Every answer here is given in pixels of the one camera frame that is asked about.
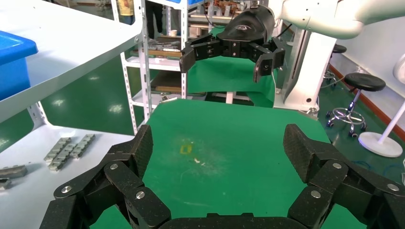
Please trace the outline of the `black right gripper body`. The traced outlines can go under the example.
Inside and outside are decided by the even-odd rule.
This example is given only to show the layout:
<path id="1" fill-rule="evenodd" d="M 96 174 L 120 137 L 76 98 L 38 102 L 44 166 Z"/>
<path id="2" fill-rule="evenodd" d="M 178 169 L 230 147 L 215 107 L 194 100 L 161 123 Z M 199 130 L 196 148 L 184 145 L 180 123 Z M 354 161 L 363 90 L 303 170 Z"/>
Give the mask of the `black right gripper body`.
<path id="1" fill-rule="evenodd" d="M 258 59 L 260 55 L 268 53 L 263 45 L 272 37 L 274 25 L 274 16 L 265 6 L 243 11 L 218 33 L 220 55 Z"/>

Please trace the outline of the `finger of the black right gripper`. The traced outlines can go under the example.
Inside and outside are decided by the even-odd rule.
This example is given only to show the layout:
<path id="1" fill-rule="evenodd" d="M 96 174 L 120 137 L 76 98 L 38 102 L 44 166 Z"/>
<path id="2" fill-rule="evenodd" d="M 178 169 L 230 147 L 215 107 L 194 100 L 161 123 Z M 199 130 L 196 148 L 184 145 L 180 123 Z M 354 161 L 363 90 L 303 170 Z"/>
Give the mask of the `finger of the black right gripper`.
<path id="1" fill-rule="evenodd" d="M 248 58 L 255 63 L 253 81 L 258 83 L 263 76 L 271 75 L 275 68 L 284 65 L 285 47 L 278 37 L 272 37 L 263 45 L 248 44 Z"/>
<path id="2" fill-rule="evenodd" d="M 213 36 L 212 33 L 187 41 L 181 50 L 180 72 L 187 73 L 197 61 L 221 56 L 227 44 L 227 41 Z"/>

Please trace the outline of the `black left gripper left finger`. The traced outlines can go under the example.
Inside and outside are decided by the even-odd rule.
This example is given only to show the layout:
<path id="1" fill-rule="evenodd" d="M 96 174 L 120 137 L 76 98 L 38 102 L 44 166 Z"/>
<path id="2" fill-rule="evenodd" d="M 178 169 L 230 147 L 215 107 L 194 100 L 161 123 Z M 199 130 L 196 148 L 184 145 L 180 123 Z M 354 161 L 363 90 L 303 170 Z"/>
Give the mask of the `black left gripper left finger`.
<path id="1" fill-rule="evenodd" d="M 54 191 L 40 228 L 88 229 L 112 206 L 134 229 L 161 227 L 171 212 L 142 180 L 152 151 L 151 127 L 142 125 L 132 140 L 111 146 L 98 165 Z"/>

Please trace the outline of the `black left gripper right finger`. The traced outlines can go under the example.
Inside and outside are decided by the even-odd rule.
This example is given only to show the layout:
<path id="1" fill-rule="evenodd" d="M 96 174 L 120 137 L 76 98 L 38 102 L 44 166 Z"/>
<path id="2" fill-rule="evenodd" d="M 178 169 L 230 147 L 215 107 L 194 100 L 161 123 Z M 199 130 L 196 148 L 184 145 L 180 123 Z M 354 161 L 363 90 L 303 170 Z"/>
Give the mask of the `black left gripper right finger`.
<path id="1" fill-rule="evenodd" d="M 306 184 L 288 211 L 290 219 L 319 229 L 340 205 L 369 229 L 404 228 L 404 188 L 354 164 L 332 144 L 308 138 L 295 124 L 286 126 L 283 147 Z"/>

